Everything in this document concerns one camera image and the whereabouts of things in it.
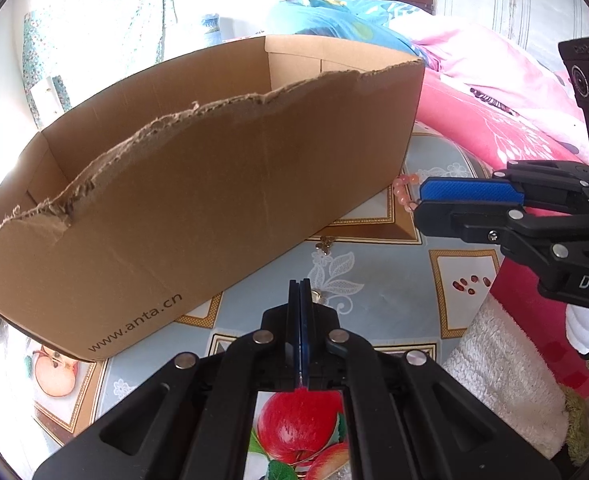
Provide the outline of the white gloved right hand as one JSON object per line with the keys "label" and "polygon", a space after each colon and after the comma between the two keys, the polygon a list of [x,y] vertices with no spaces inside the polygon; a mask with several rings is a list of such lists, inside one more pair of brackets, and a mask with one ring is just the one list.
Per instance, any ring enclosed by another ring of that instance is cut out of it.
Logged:
{"label": "white gloved right hand", "polygon": [[589,309],[567,305],[566,337],[575,351],[589,359]]}

